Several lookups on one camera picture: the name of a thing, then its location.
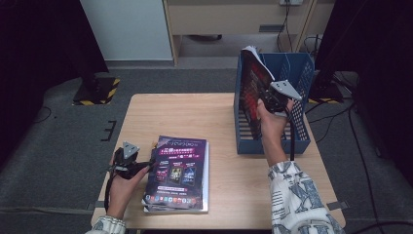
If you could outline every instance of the colorful book cover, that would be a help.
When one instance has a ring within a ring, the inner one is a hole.
[[[261,136],[260,121],[257,118],[257,101],[260,89],[267,90],[274,77],[262,63],[255,48],[248,46],[241,50],[243,61],[241,75],[240,107],[245,114],[251,129],[252,137],[259,139]]]
[[[148,175],[142,204],[180,210],[203,209],[205,139],[159,136],[156,165]]]

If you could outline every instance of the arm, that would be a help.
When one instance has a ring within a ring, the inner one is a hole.
[[[122,221],[131,195],[139,182],[148,173],[149,166],[140,170],[133,178],[124,179],[115,176],[110,188],[109,208],[105,216],[101,216],[87,234],[124,234],[126,225]]]
[[[292,109],[293,102],[288,103]],[[316,185],[295,162],[288,161],[281,137],[286,118],[269,113],[258,100],[262,144],[270,167],[273,233],[344,233],[323,206]]]

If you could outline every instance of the hand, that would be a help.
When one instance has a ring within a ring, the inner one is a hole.
[[[290,111],[294,102],[288,101],[287,109]],[[261,119],[262,145],[267,157],[268,166],[287,161],[287,157],[282,149],[282,133],[287,119],[268,112],[264,102],[259,99],[257,105],[258,118]]]
[[[139,182],[149,171],[149,166],[140,170],[133,178],[124,179],[119,175],[113,178],[109,192],[109,208],[107,215],[122,219],[131,199],[131,195]]]

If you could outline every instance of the wall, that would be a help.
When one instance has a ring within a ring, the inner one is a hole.
[[[105,60],[172,60],[162,0],[81,0]]]

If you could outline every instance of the yellow and black tape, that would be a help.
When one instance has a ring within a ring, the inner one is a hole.
[[[118,88],[119,82],[121,81],[121,79],[119,78],[115,78],[112,80],[113,80],[113,83],[111,84],[110,89],[106,92],[107,93],[106,98],[96,100],[96,99],[90,99],[88,97],[85,97],[84,99],[73,100],[73,104],[74,105],[108,104],[112,100],[113,96],[115,95],[116,89]]]
[[[337,98],[309,98],[309,103],[341,103],[341,99]]]

